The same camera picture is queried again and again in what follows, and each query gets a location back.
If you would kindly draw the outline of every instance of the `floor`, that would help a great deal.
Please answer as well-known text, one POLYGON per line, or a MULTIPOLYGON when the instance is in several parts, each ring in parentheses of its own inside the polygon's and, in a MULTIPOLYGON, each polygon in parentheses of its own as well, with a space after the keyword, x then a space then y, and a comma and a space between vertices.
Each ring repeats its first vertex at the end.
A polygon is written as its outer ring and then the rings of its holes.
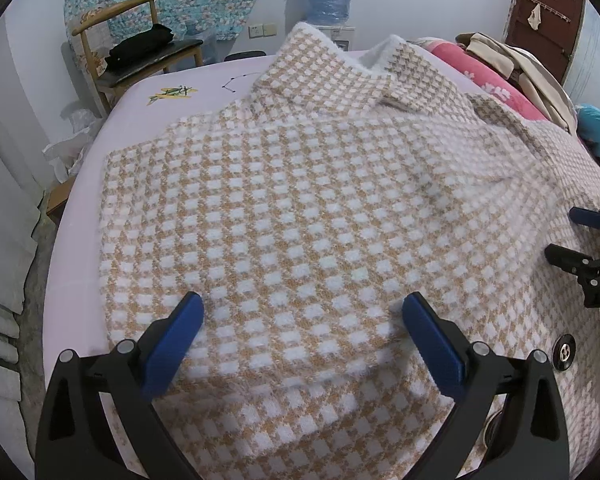
MULTIPOLYGON (((46 210, 47 199, 47 196, 43 199, 40 211, 46 210)), ((18 362, 22 388, 20 411, 32 457, 35 457, 38 421, 45 399, 42 312, 45 305, 46 276, 49 272, 56 231, 55 224, 43 212, 32 234, 32 238, 38 243, 38 249, 24 283, 24 309, 20 316, 15 316, 20 326, 20 338, 14 340, 20 356, 18 362)))

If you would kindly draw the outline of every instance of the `blue gripper pad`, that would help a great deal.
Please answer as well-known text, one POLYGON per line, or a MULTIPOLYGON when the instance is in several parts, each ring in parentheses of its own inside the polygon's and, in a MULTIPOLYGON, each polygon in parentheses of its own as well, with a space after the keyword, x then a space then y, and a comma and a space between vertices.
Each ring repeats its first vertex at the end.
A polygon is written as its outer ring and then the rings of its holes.
POLYGON ((419 294, 404 298, 402 320, 440 393, 458 402, 464 396, 464 363, 442 331, 440 318, 420 298, 419 294))
POLYGON ((594 229, 600 229, 600 212, 581 207, 569 209, 569 218, 574 224, 586 225, 594 229))
POLYGON ((172 320, 144 364, 142 396, 151 400, 166 393, 205 315, 202 298, 192 294, 172 320))

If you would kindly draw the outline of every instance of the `wooden door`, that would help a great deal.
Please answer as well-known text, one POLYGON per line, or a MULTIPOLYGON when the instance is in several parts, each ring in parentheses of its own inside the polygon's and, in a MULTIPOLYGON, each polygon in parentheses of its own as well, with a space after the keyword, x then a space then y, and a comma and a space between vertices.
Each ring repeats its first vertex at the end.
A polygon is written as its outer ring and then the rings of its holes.
POLYGON ((563 81, 580 30, 584 0, 516 0, 507 44, 536 56, 560 83, 563 81), (533 30, 527 19, 540 4, 541 23, 533 30))

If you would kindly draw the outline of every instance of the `black bag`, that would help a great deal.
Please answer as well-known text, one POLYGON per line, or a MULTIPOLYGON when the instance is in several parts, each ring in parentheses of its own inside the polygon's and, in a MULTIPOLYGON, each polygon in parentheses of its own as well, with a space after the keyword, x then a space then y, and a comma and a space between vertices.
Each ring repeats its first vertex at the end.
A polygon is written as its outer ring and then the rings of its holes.
POLYGON ((126 38, 109 50, 109 57, 106 57, 104 61, 107 62, 107 69, 118 72, 140 61, 148 54, 160 50, 171 41, 173 41, 171 29, 160 23, 154 23, 150 30, 126 38))

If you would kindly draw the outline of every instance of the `mattress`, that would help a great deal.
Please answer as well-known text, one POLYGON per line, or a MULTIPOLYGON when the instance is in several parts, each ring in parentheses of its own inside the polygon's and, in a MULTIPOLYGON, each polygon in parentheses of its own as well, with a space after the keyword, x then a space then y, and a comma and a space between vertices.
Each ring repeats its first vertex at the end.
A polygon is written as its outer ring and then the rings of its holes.
MULTIPOLYGON (((433 54, 415 48, 462 92, 484 93, 433 54)), ((161 136, 181 117, 219 110, 242 97, 273 59, 257 57, 152 76, 131 87, 113 109, 75 180, 56 236, 42 334, 47 384, 62 350, 72 348, 81 356, 109 351, 98 284, 98 215, 107 154, 161 136)))

